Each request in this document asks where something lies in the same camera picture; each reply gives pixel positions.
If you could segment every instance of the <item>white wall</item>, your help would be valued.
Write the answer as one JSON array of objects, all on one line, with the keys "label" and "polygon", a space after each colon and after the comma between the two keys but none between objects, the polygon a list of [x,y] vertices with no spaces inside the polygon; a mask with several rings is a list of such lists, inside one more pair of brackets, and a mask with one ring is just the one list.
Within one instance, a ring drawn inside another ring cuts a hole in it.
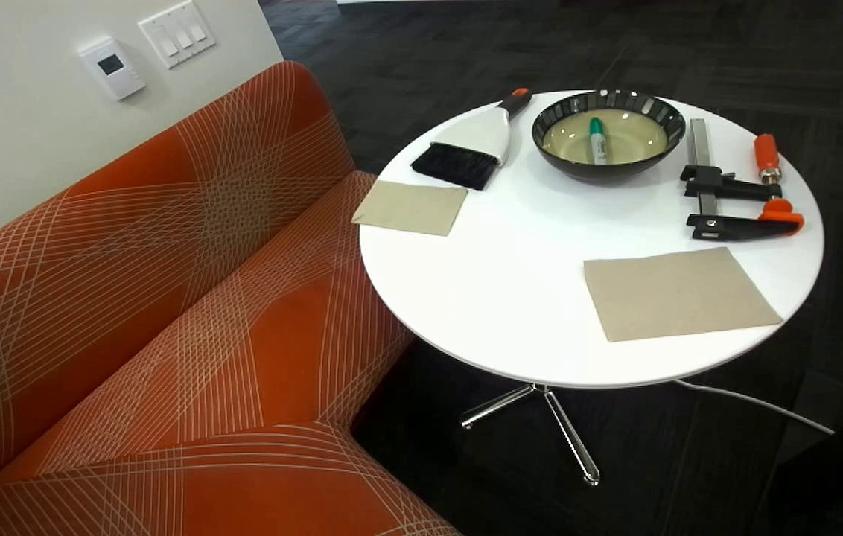
[{"label": "white wall", "polygon": [[[177,0],[0,0],[0,228],[283,61],[257,0],[198,0],[219,46],[160,68],[137,21]],[[76,49],[111,33],[149,85],[108,103]]]}]

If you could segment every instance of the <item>floor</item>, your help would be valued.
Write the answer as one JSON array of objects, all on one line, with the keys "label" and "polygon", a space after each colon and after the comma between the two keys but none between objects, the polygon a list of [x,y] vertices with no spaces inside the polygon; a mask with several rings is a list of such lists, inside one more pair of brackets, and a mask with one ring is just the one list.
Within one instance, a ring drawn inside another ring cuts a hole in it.
[{"label": "floor", "polygon": [[[776,341],[701,381],[843,427],[843,0],[263,10],[283,55],[323,82],[369,174],[513,88],[646,89],[776,131],[822,205],[822,278]],[[819,441],[805,427],[673,386],[561,394],[606,472],[586,488],[543,400],[460,427],[506,387],[418,342],[359,438],[463,533],[843,533],[843,497],[787,512],[768,494],[780,461]]]}]

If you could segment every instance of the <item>white round table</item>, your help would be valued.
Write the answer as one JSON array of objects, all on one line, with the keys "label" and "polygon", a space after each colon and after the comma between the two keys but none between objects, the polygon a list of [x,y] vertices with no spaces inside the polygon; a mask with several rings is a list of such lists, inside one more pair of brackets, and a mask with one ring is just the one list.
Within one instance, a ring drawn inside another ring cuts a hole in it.
[{"label": "white round table", "polygon": [[[686,196],[679,182],[689,164],[689,134],[667,158],[646,171],[610,179],[567,177],[531,141],[536,115],[567,95],[572,94],[539,94],[513,121],[506,164],[493,177],[487,192],[467,195],[448,238],[362,228],[366,274],[405,329],[467,366],[527,386],[521,394],[494,403],[497,409],[536,387],[551,397],[548,403],[554,409],[558,403],[548,387],[616,390],[686,380],[744,354],[780,329],[610,342],[580,274],[585,259],[655,256],[728,244],[785,322],[805,304],[822,266],[825,229],[819,205],[789,162],[780,162],[780,188],[796,213],[805,216],[805,228],[796,235],[698,243],[692,238],[692,228],[686,228],[686,217],[698,213],[698,201]],[[664,103],[686,122],[707,122],[715,168],[758,182],[750,131],[710,110],[673,100]],[[449,122],[405,147],[378,182],[448,185],[415,174],[412,162]],[[719,210],[722,216],[758,217],[764,205],[722,201]]]}]

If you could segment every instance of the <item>beige cardboard square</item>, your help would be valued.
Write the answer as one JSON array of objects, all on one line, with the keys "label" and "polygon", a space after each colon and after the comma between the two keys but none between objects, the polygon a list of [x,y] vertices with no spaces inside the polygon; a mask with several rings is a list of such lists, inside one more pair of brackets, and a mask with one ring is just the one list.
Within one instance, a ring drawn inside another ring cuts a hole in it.
[{"label": "beige cardboard square", "polygon": [[728,247],[591,259],[585,278],[606,336],[613,342],[780,326]]},{"label": "beige cardboard square", "polygon": [[449,235],[464,196],[464,188],[375,182],[351,220],[362,228]]}]

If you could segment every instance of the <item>sofa cushion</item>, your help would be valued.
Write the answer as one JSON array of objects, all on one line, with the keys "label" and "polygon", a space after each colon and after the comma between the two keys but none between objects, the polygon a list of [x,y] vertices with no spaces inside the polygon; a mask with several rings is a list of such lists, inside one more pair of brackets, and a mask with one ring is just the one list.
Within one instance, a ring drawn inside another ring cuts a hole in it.
[{"label": "sofa cushion", "polygon": [[0,475],[0,533],[449,531],[350,427],[408,330],[369,289],[354,174]]},{"label": "sofa cushion", "polygon": [[283,64],[3,228],[0,467],[351,171]]}]

